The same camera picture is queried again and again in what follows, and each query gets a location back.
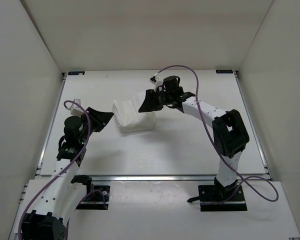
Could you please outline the white skirt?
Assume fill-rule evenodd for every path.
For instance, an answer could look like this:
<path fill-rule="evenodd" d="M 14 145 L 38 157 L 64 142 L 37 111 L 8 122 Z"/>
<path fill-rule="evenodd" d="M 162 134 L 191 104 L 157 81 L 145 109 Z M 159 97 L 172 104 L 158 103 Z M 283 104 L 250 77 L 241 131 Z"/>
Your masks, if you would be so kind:
<path fill-rule="evenodd" d="M 118 128 L 122 133 L 151 130 L 156 123 L 154 112 L 139 113 L 139 108 L 144 102 L 146 92 L 139 92 L 130 100 L 114 100 L 112 112 Z"/>

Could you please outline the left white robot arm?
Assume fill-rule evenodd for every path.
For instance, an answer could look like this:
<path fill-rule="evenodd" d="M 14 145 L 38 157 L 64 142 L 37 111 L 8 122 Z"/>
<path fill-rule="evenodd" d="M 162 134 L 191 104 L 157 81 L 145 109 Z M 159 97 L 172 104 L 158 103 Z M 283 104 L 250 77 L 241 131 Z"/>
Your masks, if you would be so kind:
<path fill-rule="evenodd" d="M 70 116 L 58 142 L 54 173 L 23 210 L 17 230 L 20 240 L 66 240 L 71 215 L 96 192 L 92 178 L 78 170 L 90 136 L 101 132 L 115 114 L 84 109 L 79 99 L 63 104 Z"/>

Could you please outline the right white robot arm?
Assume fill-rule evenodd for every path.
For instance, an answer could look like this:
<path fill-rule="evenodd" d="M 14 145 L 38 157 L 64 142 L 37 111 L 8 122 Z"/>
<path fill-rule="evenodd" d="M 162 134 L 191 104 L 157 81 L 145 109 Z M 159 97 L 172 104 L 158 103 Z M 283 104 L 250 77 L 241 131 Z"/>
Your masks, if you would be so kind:
<path fill-rule="evenodd" d="M 164 78 L 155 89 L 147 90 L 142 109 L 159 111 L 168 107 L 202 121 L 220 158 L 214 195 L 226 200 L 238 181 L 239 160 L 250 141 L 248 131 L 239 111 L 223 110 L 201 101 L 197 94 L 184 91 L 180 82 L 179 76 L 172 75 Z"/>

